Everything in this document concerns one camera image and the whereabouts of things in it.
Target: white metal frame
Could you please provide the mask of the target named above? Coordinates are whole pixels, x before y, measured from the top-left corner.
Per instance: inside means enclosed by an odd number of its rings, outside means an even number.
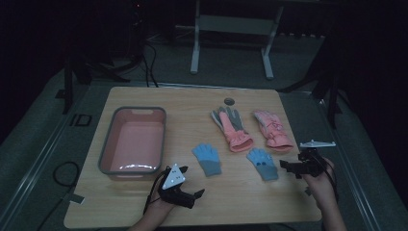
[[[195,2],[194,48],[191,58],[191,74],[198,73],[200,56],[200,31],[217,31],[268,36],[268,43],[261,49],[262,60],[267,79],[273,79],[272,67],[269,59],[270,48],[276,36],[276,30],[282,15],[283,7],[279,7],[274,20],[240,18],[205,15],[200,13],[200,0]]]

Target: wire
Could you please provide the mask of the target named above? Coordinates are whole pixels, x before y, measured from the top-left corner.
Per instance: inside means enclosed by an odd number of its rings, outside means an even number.
[[[157,84],[156,79],[155,79],[155,77],[153,75],[153,65],[154,65],[154,63],[156,61],[157,52],[156,52],[156,49],[152,45],[146,43],[146,46],[150,47],[153,50],[153,60],[152,60],[152,63],[151,63],[150,66],[147,64],[146,57],[144,55],[142,55],[144,65],[146,66],[146,70],[145,70],[146,85],[147,85],[148,88],[150,87],[149,86],[149,76],[150,76],[150,78],[152,79],[154,85],[156,86],[156,88],[158,88],[159,85]]]
[[[57,173],[59,171],[59,169],[61,167],[64,167],[66,165],[73,165],[75,166],[75,178],[74,180],[70,183],[70,184],[66,184],[62,181],[60,181],[57,178]],[[79,173],[80,173],[80,169],[79,166],[75,163],[75,162],[64,162],[60,165],[58,165],[54,171],[53,171],[53,179],[55,181],[55,183],[57,183],[60,186],[63,187],[68,187],[68,190],[66,190],[65,194],[69,194],[71,192],[71,190],[76,186],[77,182],[78,182],[78,178],[79,178]],[[50,210],[50,212],[48,212],[47,216],[45,217],[45,219],[42,221],[42,223],[39,225],[39,227],[37,228],[37,230],[41,230],[42,226],[45,224],[46,221],[49,220],[49,218],[51,217],[51,215],[57,210],[57,208],[60,206],[60,204],[64,201],[64,198],[61,197],[60,200],[54,205],[54,207]]]
[[[147,208],[149,207],[149,205],[150,205],[151,203],[153,203],[153,202],[155,202],[155,201],[157,201],[157,200],[160,199],[160,197],[159,197],[159,198],[157,198],[157,199],[155,199],[155,200],[153,200],[153,201],[150,201],[150,199],[152,198],[154,189],[156,188],[157,182],[159,181],[159,179],[160,179],[163,175],[165,175],[165,172],[166,172],[166,171],[162,171],[162,172],[156,177],[156,179],[154,180],[152,189],[150,190],[150,194],[147,196],[146,203],[144,204],[143,214],[146,213]]]
[[[334,182],[335,182],[335,184],[336,184],[336,186],[337,186],[337,175],[336,175],[336,172],[334,171],[334,168],[333,168],[329,163],[327,163],[327,165],[330,166],[330,168],[332,169]]]

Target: glove finger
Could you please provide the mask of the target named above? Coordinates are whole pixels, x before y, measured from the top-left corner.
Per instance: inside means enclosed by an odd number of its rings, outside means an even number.
[[[252,149],[252,155],[254,156],[254,157],[257,157],[257,156],[259,156],[259,148],[253,148]]]
[[[201,155],[201,153],[203,153],[203,146],[204,146],[205,144],[204,143],[201,143],[201,144],[199,144],[199,145],[197,145],[195,148],[193,148],[192,149],[192,153],[194,153],[194,155],[196,154],[196,155]]]
[[[267,115],[265,112],[262,111],[254,111],[255,117],[258,119],[260,123],[262,123],[265,126],[266,120],[267,120]]]
[[[221,118],[219,117],[218,113],[216,111],[212,111],[211,112],[211,117],[213,118],[213,121],[221,129],[221,131],[224,131],[224,128],[222,127],[222,121],[221,121]]]
[[[199,147],[197,146],[197,147],[193,148],[192,151],[191,151],[192,154],[194,154],[194,156],[197,157],[197,158],[200,155],[200,151],[198,149],[199,149]]]
[[[248,155],[246,155],[246,158],[248,158],[249,161],[251,161],[252,163],[257,161],[257,155],[256,155],[256,149],[257,148],[253,148]]]
[[[264,130],[267,130],[266,122],[264,121],[261,113],[254,113],[255,117],[258,119],[258,122],[262,125]]]
[[[200,144],[200,151],[203,152],[203,153],[207,152],[207,149],[208,149],[208,148],[207,148],[207,145],[208,145],[207,143],[203,143],[203,142],[202,142],[202,143]]]
[[[216,149],[216,148],[213,148],[213,147],[211,147],[211,146],[210,146],[209,152],[210,152],[211,154],[215,155],[215,156],[218,155],[217,149]]]
[[[206,152],[211,152],[211,150],[213,149],[209,143],[204,144],[203,147]]]
[[[226,114],[228,115],[228,113],[227,113],[227,111],[225,110],[225,108],[219,107],[218,110],[219,110],[220,112],[226,113]]]
[[[227,114],[230,117],[235,117],[234,111],[232,111],[230,107],[227,107]]]
[[[212,155],[212,159],[213,159],[213,160],[219,162],[219,156],[218,156],[218,152],[217,152],[216,149],[213,149],[213,150],[212,150],[211,155]]]
[[[260,110],[256,111],[256,114],[258,114],[262,120],[266,120],[271,116],[270,112]]]
[[[234,119],[231,119],[231,120],[238,127],[238,130],[243,130],[242,119],[241,119],[240,113],[236,109],[233,110],[233,118]]]
[[[265,149],[259,149],[258,153],[259,153],[260,156],[263,156],[263,157],[266,157],[268,155],[267,152],[265,151]]]
[[[221,119],[221,123],[222,123],[222,128],[224,131],[224,133],[231,133],[231,132],[236,132],[236,130],[234,129],[227,113],[225,112],[220,112],[219,113],[219,118]]]

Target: human hand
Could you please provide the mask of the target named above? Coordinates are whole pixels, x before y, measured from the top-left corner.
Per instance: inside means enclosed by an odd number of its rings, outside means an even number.
[[[158,188],[159,184],[155,186],[152,193],[153,195],[149,196],[143,217],[132,225],[128,231],[155,230],[165,221],[170,211],[176,207],[176,205],[167,203],[160,198],[157,192]]]
[[[327,172],[330,177],[333,177],[334,164],[323,157],[327,162]],[[318,204],[318,207],[323,210],[326,208],[331,208],[332,206],[337,206],[336,195],[333,186],[330,182],[329,176],[325,172],[321,173],[317,177],[313,177],[310,174],[302,174],[302,178],[309,185],[309,189],[313,195],[313,198]]]

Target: pink plastic tray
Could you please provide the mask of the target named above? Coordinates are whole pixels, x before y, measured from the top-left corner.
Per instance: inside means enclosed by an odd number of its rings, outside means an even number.
[[[115,111],[99,159],[99,169],[113,180],[156,177],[161,167],[166,129],[162,108],[123,107]]]

